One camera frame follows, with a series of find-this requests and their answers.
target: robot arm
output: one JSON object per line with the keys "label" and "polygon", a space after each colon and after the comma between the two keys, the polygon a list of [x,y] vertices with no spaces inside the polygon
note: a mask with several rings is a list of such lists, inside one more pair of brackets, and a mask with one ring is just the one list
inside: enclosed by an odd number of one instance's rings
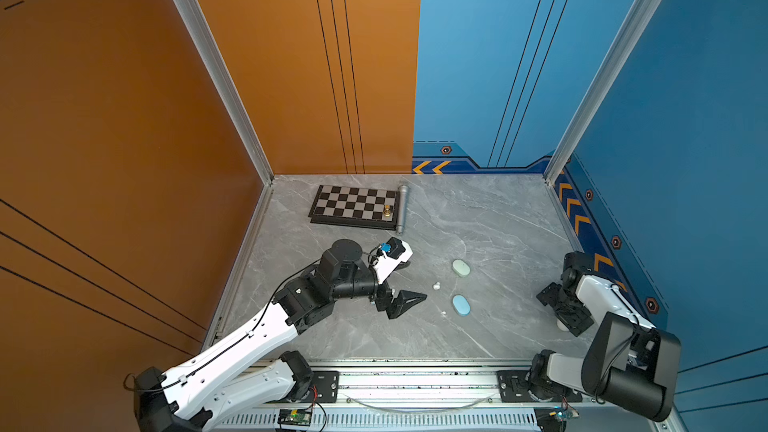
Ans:
{"label": "robot arm", "polygon": [[379,245],[369,266],[356,242],[334,242],[322,254],[320,264],[300,271],[252,319],[213,347],[165,372],[150,368],[140,374],[134,392],[139,429],[212,430],[255,404],[304,398],[312,370],[298,352],[286,352],[269,367],[238,376],[271,350],[331,315],[338,298],[368,297],[390,319],[423,302],[425,294],[409,291],[400,291],[394,298],[386,282],[411,256],[408,244],[390,238]]}
{"label": "robot arm", "polygon": [[661,422],[672,410],[680,341],[638,313],[609,280],[591,272],[586,255],[565,255],[562,285],[539,295],[574,335],[600,323],[584,358],[543,350],[533,360],[529,392],[554,400],[578,390]]}

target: marble tabletop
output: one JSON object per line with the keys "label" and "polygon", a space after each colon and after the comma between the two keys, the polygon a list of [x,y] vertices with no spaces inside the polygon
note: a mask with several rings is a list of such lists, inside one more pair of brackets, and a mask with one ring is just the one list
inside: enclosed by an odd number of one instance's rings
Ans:
{"label": "marble tabletop", "polygon": [[[278,176],[247,270],[224,331],[258,312],[285,276],[320,257],[340,238],[369,250],[392,232],[310,224],[319,185],[409,187],[406,230],[412,264],[393,273],[392,288],[423,292],[427,300],[390,321],[366,299],[339,300],[333,314],[290,344],[307,358],[530,359],[551,349],[583,355],[596,331],[579,338],[560,331],[536,293],[559,279],[572,248],[541,176],[367,175]],[[454,273],[454,259],[472,268]],[[440,289],[432,286],[440,282]],[[455,294],[471,313],[454,311]]]}

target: cylindrical metal rod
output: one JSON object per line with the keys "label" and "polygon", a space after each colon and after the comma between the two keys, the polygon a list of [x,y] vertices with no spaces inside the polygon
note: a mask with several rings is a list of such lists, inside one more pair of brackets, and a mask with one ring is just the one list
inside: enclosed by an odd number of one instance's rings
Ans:
{"label": "cylindrical metal rod", "polygon": [[395,234],[402,235],[402,231],[406,228],[406,202],[408,201],[408,186],[398,187],[397,193],[400,195],[400,203],[397,207],[397,225],[395,226]]}

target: chessboard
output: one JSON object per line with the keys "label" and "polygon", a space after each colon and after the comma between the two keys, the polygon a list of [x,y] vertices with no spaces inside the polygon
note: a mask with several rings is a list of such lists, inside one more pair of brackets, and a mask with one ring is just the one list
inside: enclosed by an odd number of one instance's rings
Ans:
{"label": "chessboard", "polygon": [[[312,224],[395,230],[399,197],[394,190],[320,186],[310,210]],[[392,212],[384,215],[385,206]]]}

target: ventilation slots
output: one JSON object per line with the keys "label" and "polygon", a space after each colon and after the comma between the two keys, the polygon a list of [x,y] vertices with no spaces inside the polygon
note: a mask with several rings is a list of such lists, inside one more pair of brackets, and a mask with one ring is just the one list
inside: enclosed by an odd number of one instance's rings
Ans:
{"label": "ventilation slots", "polygon": [[[263,414],[238,414],[223,422],[227,429],[237,430],[274,430],[277,410]],[[316,409],[312,415],[312,429],[319,430],[324,421],[321,410]],[[520,430],[537,430],[533,410],[523,409],[517,412],[506,411],[467,411],[457,414],[388,414],[359,409],[329,410],[325,430],[510,430],[521,427]]]}

